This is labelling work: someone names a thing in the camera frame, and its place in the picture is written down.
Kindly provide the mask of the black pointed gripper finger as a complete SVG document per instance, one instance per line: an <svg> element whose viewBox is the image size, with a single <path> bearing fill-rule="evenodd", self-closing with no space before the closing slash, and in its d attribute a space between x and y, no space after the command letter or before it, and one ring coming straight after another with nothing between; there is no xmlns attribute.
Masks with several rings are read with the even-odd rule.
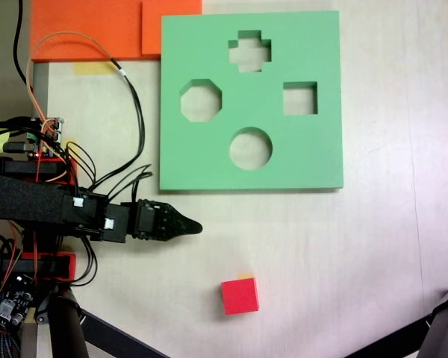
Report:
<svg viewBox="0 0 448 358"><path fill-rule="evenodd" d="M203 231L197 221L182 215L170 204L162 203L159 214L159 240L169 241L178 236L196 235Z"/></svg>

